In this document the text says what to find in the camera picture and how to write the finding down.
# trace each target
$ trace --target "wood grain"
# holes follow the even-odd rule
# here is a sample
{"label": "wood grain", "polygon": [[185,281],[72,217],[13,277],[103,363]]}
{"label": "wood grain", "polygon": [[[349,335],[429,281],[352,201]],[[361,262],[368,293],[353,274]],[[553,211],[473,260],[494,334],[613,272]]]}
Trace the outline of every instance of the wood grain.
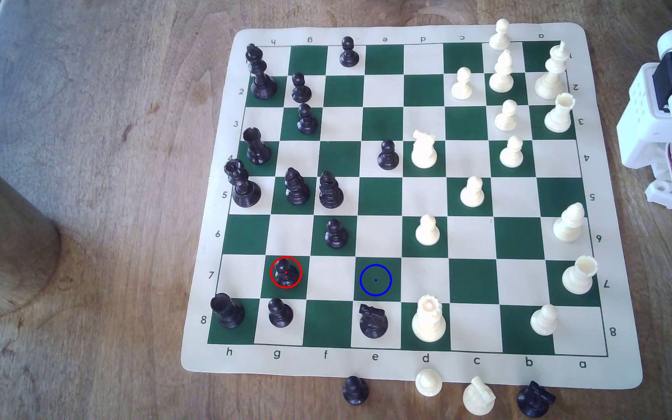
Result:
{"label": "wood grain", "polygon": [[[466,418],[370,381],[199,374],[180,366],[212,142],[242,28],[574,22],[588,36],[644,365],[640,387],[554,389],[547,418],[672,418],[672,211],[649,169],[620,162],[615,125],[672,0],[7,0],[0,10],[0,174],[61,230],[55,280],[0,318],[0,418]],[[492,387],[488,418],[519,418]]]}

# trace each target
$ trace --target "red circle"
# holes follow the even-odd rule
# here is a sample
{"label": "red circle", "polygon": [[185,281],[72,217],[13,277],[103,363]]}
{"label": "red circle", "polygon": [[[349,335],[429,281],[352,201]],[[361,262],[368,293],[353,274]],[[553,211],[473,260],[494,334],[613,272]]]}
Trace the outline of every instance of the red circle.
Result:
{"label": "red circle", "polygon": [[[279,285],[277,282],[274,281],[274,273],[273,273],[274,272],[274,265],[276,264],[277,261],[279,261],[280,259],[283,259],[283,258],[291,259],[292,261],[297,263],[297,268],[299,268],[299,279],[297,279],[297,281],[294,282],[293,285],[283,286],[283,285]],[[294,286],[297,285],[297,283],[299,283],[303,279],[303,266],[299,264],[299,261],[297,261],[296,259],[294,259],[290,256],[280,256],[279,258],[275,259],[274,262],[271,263],[271,267],[269,267],[269,277],[271,277],[271,281],[276,285],[276,287],[281,287],[282,289],[292,289]]]}

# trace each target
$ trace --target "white chess piece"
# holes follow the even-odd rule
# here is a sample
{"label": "white chess piece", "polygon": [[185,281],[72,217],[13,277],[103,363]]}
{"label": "white chess piece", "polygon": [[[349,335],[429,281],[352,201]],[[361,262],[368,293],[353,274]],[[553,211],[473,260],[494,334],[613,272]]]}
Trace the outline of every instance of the white chess piece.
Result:
{"label": "white chess piece", "polygon": [[543,305],[530,317],[530,328],[539,336],[550,336],[556,330],[557,317],[558,311],[555,306]]}
{"label": "white chess piece", "polygon": [[518,125],[515,113],[518,112],[518,103],[513,100],[502,102],[502,112],[494,118],[494,126],[502,131],[511,131]]}
{"label": "white chess piece", "polygon": [[582,255],[562,274],[565,289],[574,294],[585,294],[593,286],[593,276],[598,272],[598,263],[589,255]]}
{"label": "white chess piece", "polygon": [[424,369],[416,376],[416,390],[422,396],[434,397],[442,390],[442,377],[434,369]]}
{"label": "white chess piece", "polygon": [[569,205],[554,222],[554,236],[560,241],[573,242],[583,231],[584,218],[585,208],[582,203]]}
{"label": "white chess piece", "polygon": [[555,133],[563,133],[572,125],[570,110],[574,108],[574,96],[569,93],[559,93],[554,101],[554,108],[544,117],[546,128]]}
{"label": "white chess piece", "polygon": [[483,181],[479,177],[470,177],[461,190],[461,203],[466,207],[479,207],[484,202]]}
{"label": "white chess piece", "polygon": [[427,247],[434,245],[440,240],[440,230],[437,228],[437,221],[434,216],[423,215],[419,219],[419,226],[416,228],[416,241]]}
{"label": "white chess piece", "polygon": [[566,61],[569,58],[569,50],[562,41],[559,45],[551,47],[549,50],[549,59],[546,60],[546,70],[538,80],[535,81],[535,92],[545,100],[553,100],[559,93],[564,92],[564,84],[559,77],[567,69]]}
{"label": "white chess piece", "polygon": [[506,167],[519,167],[523,163],[523,139],[514,135],[507,140],[507,147],[499,152],[499,161]]}
{"label": "white chess piece", "polygon": [[507,19],[500,19],[497,21],[497,25],[494,29],[497,33],[489,38],[489,46],[497,51],[507,49],[507,47],[510,46],[510,38],[507,36],[507,32],[510,29],[510,23]]}
{"label": "white chess piece", "polygon": [[471,97],[473,88],[471,87],[471,69],[461,67],[458,69],[458,81],[453,84],[450,94],[457,100],[467,100]]}
{"label": "white chess piece", "polygon": [[445,334],[446,322],[442,316],[442,304],[436,297],[425,294],[416,305],[411,319],[411,329],[417,339],[428,343],[439,340]]}
{"label": "white chess piece", "polygon": [[471,384],[463,390],[463,405],[473,415],[487,415],[494,407],[497,397],[480,377],[473,377]]}
{"label": "white chess piece", "polygon": [[504,93],[512,89],[512,54],[510,50],[502,51],[494,64],[494,74],[489,78],[489,88],[494,92]]}

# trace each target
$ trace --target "blue circle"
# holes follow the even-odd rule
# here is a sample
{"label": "blue circle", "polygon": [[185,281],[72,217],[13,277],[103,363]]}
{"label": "blue circle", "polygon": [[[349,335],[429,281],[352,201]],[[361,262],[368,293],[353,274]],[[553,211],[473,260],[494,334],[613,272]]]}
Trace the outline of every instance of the blue circle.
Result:
{"label": "blue circle", "polygon": [[[390,279],[390,282],[387,283],[387,289],[386,289],[385,291],[383,291],[382,293],[372,294],[372,293],[368,292],[368,291],[364,288],[364,285],[362,284],[362,276],[364,275],[364,273],[365,273],[365,272],[368,270],[368,268],[370,268],[370,267],[380,267],[380,268],[382,268],[382,269],[385,270],[385,272],[387,273],[388,279]],[[370,296],[382,296],[383,294],[386,294],[387,291],[390,290],[390,287],[393,285],[393,276],[390,275],[390,271],[389,271],[387,268],[385,268],[384,265],[380,265],[380,264],[370,264],[370,265],[368,265],[367,267],[365,267],[364,270],[362,270],[362,273],[359,275],[359,285],[360,285],[360,287],[362,288],[362,290],[364,290],[364,293],[367,293],[367,294],[370,295]]]}

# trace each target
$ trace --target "chess mat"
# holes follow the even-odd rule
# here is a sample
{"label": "chess mat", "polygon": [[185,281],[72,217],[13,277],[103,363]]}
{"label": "chess mat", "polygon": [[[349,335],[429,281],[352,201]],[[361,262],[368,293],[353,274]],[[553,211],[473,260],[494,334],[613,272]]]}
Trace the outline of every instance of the chess mat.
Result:
{"label": "chess mat", "polygon": [[[432,367],[444,381],[549,387],[626,389],[642,370],[624,267],[606,149],[584,31],[571,23],[511,24],[514,86],[488,87],[498,51],[493,25],[414,28],[251,29],[235,37],[222,97],[199,239],[182,364],[191,371],[413,380]],[[359,64],[339,63],[341,38],[355,40]],[[572,127],[544,126],[553,101],[533,85],[549,49],[564,40],[571,51],[562,81],[575,97]],[[257,100],[244,61],[245,47],[264,52],[274,97]],[[472,71],[472,96],[450,95],[459,67]],[[318,130],[296,128],[294,72],[312,89],[308,104]],[[494,126],[502,102],[518,103],[518,125]],[[257,127],[271,148],[266,164],[246,158],[242,132]],[[437,163],[411,163],[413,131],[436,138]],[[523,142],[523,163],[508,168],[499,153],[512,135]],[[396,143],[400,165],[376,163],[382,140]],[[223,173],[239,158],[262,191],[250,208],[231,202]],[[284,175],[294,167],[310,200],[290,205]],[[344,201],[335,209],[318,199],[317,177],[332,172]],[[485,200],[464,206],[467,178],[481,177]],[[583,233],[573,243],[553,235],[564,209],[585,206]],[[440,241],[425,247],[415,230],[433,215]],[[335,217],[348,243],[326,246]],[[562,273],[581,255],[599,269],[592,289],[575,295]],[[291,289],[278,287],[272,263],[286,256],[302,273]],[[246,310],[243,323],[222,328],[210,299],[225,292]],[[411,330],[424,294],[443,304],[446,332],[426,343]],[[271,325],[267,303],[281,298],[294,311],[284,329]],[[359,329],[361,303],[385,310],[387,333],[368,339]],[[531,314],[551,303],[558,328],[539,336]]]}

